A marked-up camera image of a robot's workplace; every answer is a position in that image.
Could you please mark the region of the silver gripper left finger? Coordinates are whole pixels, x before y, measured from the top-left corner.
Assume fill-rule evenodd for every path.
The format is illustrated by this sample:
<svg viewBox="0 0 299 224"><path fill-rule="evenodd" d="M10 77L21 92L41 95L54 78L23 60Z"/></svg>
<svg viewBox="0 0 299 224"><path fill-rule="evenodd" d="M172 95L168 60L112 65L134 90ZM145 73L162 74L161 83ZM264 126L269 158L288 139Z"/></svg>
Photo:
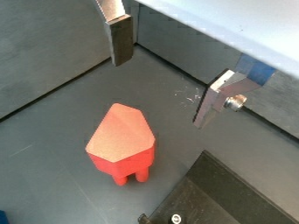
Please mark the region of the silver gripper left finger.
<svg viewBox="0 0 299 224"><path fill-rule="evenodd" d="M94 0L106 32L110 59L117 67L133 56L133 18L121 0Z"/></svg>

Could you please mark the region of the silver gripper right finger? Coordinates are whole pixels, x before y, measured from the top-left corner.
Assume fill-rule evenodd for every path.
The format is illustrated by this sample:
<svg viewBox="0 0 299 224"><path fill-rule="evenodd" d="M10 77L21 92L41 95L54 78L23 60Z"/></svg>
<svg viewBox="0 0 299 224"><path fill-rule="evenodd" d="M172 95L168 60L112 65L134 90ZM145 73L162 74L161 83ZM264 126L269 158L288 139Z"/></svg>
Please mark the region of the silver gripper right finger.
<svg viewBox="0 0 299 224"><path fill-rule="evenodd" d="M225 69L208 85L202 97L193 125L201 129L222 109L237 112L246 101L244 93L260 86L242 74Z"/></svg>

